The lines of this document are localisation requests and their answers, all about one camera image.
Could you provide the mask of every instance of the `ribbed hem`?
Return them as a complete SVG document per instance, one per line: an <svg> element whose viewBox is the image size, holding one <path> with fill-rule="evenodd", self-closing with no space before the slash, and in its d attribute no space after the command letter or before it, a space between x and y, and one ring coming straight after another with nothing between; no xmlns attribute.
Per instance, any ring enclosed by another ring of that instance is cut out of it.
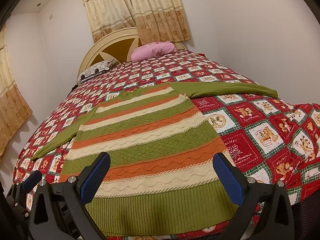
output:
<svg viewBox="0 0 320 240"><path fill-rule="evenodd" d="M94 198L86 208L105 236L163 236L229 220L237 206L218 180L154 195Z"/></svg>

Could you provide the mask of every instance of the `red patchwork bedspread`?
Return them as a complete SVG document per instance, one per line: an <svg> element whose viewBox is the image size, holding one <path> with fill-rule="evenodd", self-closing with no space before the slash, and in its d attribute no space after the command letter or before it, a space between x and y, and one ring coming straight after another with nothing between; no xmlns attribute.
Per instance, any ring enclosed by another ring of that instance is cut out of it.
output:
<svg viewBox="0 0 320 240"><path fill-rule="evenodd" d="M123 63L79 86L52 112L21 151L13 181L21 182L33 171L40 170L43 179L58 182L72 142L33 162L30 157L37 150L98 102L109 100L122 90L174 81L253 82L188 50L139 63ZM198 98L193 99L193 103L221 135L245 176L264 183L282 180L288 188L291 204L300 202L320 187L320 105L290 105L257 95ZM36 187L27 197L29 209L35 190ZM200 237L218 232L226 224L171 237Z"/></svg>

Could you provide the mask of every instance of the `bed headboard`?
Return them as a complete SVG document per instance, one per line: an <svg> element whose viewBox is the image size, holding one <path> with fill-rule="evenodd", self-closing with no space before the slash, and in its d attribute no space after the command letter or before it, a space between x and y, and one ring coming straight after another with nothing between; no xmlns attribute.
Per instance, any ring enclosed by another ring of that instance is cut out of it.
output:
<svg viewBox="0 0 320 240"><path fill-rule="evenodd" d="M180 42L173 43L177 49L185 49ZM133 50L141 46L136 27L121 29L101 38L87 53L78 71L110 58L117 58L121 63L131 60Z"/></svg>

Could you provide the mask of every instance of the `green sleeve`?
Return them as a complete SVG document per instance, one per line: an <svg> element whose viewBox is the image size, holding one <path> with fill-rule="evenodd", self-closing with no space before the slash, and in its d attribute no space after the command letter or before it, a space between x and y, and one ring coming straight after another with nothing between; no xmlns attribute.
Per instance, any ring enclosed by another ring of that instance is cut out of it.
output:
<svg viewBox="0 0 320 240"><path fill-rule="evenodd" d="M189 98L223 96L230 94L253 94L278 98L276 90L250 83L227 82L169 82L180 94Z"/></svg>
<svg viewBox="0 0 320 240"><path fill-rule="evenodd" d="M91 117L93 117L97 109L98 106L95 106L86 114L82 114L81 116L79 116L72 125L65 128L62 132L58 133L50 142L48 142L35 155L33 155L31 160L34 161L36 159L39 159L45 156L48 152L70 141L78 133L80 126L88 122Z"/></svg>

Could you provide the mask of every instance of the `beige floral curtain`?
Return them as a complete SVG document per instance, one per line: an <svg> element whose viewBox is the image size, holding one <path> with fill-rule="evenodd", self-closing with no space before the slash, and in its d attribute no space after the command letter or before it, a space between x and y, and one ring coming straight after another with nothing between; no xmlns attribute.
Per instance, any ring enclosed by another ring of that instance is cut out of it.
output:
<svg viewBox="0 0 320 240"><path fill-rule="evenodd" d="M5 31L4 26L0 31L0 159L8 141L32 114L11 74Z"/></svg>
<svg viewBox="0 0 320 240"><path fill-rule="evenodd" d="M142 44L191 39L181 0L132 0L132 7Z"/></svg>
<svg viewBox="0 0 320 240"><path fill-rule="evenodd" d="M135 27L130 0L83 1L94 43L116 30Z"/></svg>

